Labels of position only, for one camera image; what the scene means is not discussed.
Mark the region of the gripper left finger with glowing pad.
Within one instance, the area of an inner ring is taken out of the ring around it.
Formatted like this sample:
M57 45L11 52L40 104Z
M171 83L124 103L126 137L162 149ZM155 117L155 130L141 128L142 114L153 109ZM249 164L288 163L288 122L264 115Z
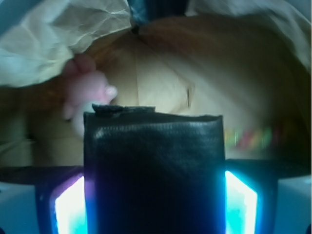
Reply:
M83 168L1 168L0 232L87 233Z

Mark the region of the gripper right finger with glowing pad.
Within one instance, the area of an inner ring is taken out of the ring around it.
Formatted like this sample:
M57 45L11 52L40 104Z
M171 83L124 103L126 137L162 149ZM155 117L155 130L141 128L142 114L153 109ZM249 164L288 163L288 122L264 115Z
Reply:
M228 159L226 233L310 234L312 175L279 160Z

